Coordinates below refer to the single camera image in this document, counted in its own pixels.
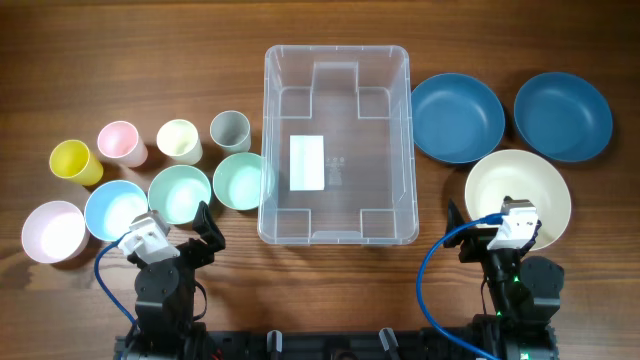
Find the large pink bowl cup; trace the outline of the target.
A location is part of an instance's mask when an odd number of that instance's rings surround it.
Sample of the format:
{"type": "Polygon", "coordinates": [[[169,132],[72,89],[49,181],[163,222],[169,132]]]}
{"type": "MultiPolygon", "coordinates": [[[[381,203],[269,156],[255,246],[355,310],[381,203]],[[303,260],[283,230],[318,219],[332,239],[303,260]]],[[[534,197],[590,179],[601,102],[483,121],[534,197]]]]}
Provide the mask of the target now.
{"type": "Polygon", "coordinates": [[[53,264],[79,255],[89,241],[84,215],[74,204],[50,201],[33,210],[25,220],[21,242],[34,261],[53,264]]]}

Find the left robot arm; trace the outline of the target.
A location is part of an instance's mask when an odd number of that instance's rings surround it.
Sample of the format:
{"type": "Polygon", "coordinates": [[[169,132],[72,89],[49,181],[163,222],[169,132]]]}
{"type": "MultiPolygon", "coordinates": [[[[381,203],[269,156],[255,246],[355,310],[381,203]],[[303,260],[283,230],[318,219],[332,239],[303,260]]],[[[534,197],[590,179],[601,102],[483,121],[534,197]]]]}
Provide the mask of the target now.
{"type": "Polygon", "coordinates": [[[195,271],[215,260],[226,247],[208,204],[197,207],[192,229],[196,238],[173,245],[169,224],[158,211],[137,216],[118,248],[139,268],[135,278],[136,318],[127,335],[118,337],[116,359],[221,359],[223,353],[194,312],[194,296],[204,286],[195,271]]]}

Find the cream bowl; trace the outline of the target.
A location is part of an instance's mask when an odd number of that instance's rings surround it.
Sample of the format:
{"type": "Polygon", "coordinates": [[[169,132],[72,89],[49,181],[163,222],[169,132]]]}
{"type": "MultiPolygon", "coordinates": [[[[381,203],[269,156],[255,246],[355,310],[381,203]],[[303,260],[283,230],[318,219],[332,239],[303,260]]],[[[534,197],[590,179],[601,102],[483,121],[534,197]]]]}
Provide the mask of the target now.
{"type": "Polygon", "coordinates": [[[471,219],[499,212],[507,196],[528,200],[537,209],[541,228],[533,250],[550,246],[564,234],[572,212],[569,188],[542,157],[524,150],[500,150],[473,166],[464,191],[471,219]]]}

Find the mint green small bowl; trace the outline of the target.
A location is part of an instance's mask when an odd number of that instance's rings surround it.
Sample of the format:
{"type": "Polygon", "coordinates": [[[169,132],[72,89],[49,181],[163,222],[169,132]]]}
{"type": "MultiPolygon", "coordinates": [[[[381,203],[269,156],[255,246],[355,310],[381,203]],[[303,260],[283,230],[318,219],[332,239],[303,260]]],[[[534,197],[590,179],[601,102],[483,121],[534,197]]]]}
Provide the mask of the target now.
{"type": "Polygon", "coordinates": [[[199,204],[209,204],[211,183],[198,168],[175,165],[162,170],[152,180],[148,190],[148,204],[172,225],[191,222],[199,204]]]}

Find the yellow cup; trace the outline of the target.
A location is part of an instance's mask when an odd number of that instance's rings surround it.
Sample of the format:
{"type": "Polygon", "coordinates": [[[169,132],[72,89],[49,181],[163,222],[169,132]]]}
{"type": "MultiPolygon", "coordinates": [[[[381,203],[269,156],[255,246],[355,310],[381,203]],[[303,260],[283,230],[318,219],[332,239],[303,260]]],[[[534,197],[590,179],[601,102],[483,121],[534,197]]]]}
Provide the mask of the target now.
{"type": "Polygon", "coordinates": [[[65,140],[53,149],[49,167],[55,176],[83,186],[97,184],[104,173],[98,157],[76,139],[65,140]]]}

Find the dark blue bowl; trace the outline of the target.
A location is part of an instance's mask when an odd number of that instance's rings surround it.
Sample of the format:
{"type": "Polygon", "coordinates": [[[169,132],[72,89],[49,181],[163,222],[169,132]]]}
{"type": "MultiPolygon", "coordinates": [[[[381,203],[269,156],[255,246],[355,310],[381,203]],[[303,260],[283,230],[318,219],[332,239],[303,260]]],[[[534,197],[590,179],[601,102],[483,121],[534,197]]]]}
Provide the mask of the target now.
{"type": "Polygon", "coordinates": [[[411,94],[413,137],[425,155],[448,164],[475,162],[500,144],[506,116],[497,95],[461,73],[443,73],[411,94]]]}
{"type": "Polygon", "coordinates": [[[559,162],[588,161],[609,145],[613,115],[591,83],[565,72],[546,72],[526,81],[514,102],[520,137],[538,153],[559,162]]]}

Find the cream cup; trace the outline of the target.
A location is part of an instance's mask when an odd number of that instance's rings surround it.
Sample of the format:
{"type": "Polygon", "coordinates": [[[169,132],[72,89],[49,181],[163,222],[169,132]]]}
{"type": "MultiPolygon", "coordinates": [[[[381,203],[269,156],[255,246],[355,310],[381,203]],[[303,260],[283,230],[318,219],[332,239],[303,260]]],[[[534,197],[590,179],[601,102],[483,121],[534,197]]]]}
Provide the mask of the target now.
{"type": "Polygon", "coordinates": [[[196,126],[185,119],[174,119],[162,125],[156,135],[159,150],[176,163],[194,165],[203,156],[196,126]]]}

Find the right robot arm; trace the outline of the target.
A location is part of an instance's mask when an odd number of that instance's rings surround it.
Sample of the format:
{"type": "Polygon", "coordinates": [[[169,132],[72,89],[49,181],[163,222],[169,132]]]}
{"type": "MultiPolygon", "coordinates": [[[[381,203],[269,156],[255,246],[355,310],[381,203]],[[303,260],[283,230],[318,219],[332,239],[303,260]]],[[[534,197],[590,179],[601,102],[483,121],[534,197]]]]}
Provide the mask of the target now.
{"type": "Polygon", "coordinates": [[[448,204],[446,248],[460,248],[459,261],[478,263],[495,313],[476,315],[466,341],[482,357],[558,360],[551,318],[560,309],[564,269],[542,256],[530,256],[541,228],[528,200],[503,199],[499,224],[469,225],[456,205],[448,204]]]}

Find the light blue small bowl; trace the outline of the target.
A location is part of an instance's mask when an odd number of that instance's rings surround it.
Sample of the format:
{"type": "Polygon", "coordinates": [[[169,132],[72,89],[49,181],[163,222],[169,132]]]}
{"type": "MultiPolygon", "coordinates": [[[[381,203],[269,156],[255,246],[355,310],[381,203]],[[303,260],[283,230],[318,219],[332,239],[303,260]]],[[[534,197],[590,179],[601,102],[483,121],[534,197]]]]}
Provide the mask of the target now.
{"type": "Polygon", "coordinates": [[[138,185],[114,180],[93,191],[85,204],[84,217],[95,238],[113,242],[129,230],[137,216],[147,211],[147,196],[138,185]]]}

